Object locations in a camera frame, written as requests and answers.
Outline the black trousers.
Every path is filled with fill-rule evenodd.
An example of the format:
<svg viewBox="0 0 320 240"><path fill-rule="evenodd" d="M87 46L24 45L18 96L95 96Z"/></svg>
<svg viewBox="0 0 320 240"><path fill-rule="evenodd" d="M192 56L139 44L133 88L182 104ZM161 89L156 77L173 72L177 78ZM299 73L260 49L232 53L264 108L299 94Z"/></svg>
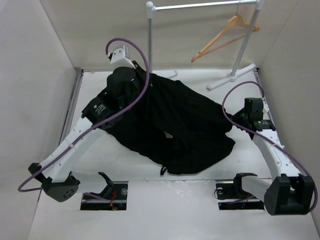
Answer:
<svg viewBox="0 0 320 240"><path fill-rule="evenodd" d="M152 74L141 100L108 133L173 175L197 174L229 156L235 141L222 106L179 80Z"/></svg>

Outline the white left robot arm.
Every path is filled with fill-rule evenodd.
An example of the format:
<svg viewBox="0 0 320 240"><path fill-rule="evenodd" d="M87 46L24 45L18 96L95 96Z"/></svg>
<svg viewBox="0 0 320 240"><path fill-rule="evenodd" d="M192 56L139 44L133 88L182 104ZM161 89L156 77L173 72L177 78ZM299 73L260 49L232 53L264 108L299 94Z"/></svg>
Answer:
<svg viewBox="0 0 320 240"><path fill-rule="evenodd" d="M116 68L107 77L106 88L82 110L79 120L56 150L41 163L28 167L48 197L61 203L76 193L101 201L112 195L114 183L104 172L78 173L73 168L93 143L141 99L149 85L148 77L138 64Z"/></svg>

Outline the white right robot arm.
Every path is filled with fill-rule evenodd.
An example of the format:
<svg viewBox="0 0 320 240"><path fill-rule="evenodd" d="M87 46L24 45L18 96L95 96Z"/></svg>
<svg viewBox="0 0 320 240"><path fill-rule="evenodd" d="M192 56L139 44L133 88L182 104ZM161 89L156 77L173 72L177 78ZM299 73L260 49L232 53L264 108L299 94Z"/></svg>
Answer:
<svg viewBox="0 0 320 240"><path fill-rule="evenodd" d="M315 183L303 175L281 146L275 126L264 119L264 103L260 98L245 98L244 107L231 117L235 126L247 132L260 150L272 182L267 183L255 173L238 173L232 192L238 198L251 194L264 203L272 215L306 215L310 211Z"/></svg>

